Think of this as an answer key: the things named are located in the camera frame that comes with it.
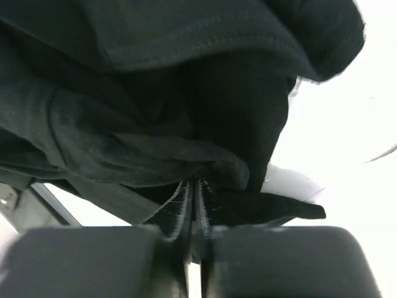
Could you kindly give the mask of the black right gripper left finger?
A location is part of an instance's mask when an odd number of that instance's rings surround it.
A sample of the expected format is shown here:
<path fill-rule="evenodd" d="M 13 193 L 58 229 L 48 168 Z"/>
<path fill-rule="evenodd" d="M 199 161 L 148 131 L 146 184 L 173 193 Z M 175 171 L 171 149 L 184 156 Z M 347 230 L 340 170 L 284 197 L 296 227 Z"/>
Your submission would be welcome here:
<path fill-rule="evenodd" d="M 192 183 L 181 182 L 144 226 L 143 297 L 188 297 Z"/>

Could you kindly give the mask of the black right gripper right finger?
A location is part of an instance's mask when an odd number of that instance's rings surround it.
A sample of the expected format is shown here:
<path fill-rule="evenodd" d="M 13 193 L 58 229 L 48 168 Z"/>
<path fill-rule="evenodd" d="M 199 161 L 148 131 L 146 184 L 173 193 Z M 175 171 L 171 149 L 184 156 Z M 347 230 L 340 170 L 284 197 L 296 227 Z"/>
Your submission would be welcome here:
<path fill-rule="evenodd" d="M 195 261 L 200 264 L 202 297 L 208 297 L 212 232 L 216 226 L 280 226 L 293 217 L 291 198 L 220 189 L 201 179 L 195 184 Z"/>

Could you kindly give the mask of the black t shirt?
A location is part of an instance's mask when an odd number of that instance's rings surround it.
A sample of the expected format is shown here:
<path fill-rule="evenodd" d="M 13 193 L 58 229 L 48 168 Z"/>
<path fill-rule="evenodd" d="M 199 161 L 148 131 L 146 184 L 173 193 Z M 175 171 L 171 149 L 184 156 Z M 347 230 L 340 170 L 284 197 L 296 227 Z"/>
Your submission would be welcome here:
<path fill-rule="evenodd" d="M 261 193 L 297 80 L 364 28 L 353 1 L 2 1 L 1 182 L 129 223 L 188 179 Z"/>

